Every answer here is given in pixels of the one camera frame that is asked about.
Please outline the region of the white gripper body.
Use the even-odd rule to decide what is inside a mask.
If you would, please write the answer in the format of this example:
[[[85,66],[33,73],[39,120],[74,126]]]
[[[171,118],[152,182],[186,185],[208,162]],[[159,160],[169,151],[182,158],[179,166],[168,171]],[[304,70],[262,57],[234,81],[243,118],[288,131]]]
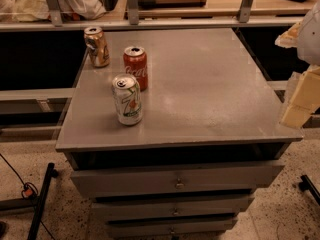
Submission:
[[[298,58],[320,65],[320,1],[303,18],[297,38]]]

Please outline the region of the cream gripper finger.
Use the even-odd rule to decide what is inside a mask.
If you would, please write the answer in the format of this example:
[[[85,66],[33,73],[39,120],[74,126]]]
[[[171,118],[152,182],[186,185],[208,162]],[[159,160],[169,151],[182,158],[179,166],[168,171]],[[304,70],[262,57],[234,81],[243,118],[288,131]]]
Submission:
[[[320,108],[320,66],[310,65],[303,73],[293,72],[285,90],[280,123],[301,128]]]
[[[300,22],[295,23],[287,31],[277,37],[275,44],[282,48],[296,48],[300,26]]]

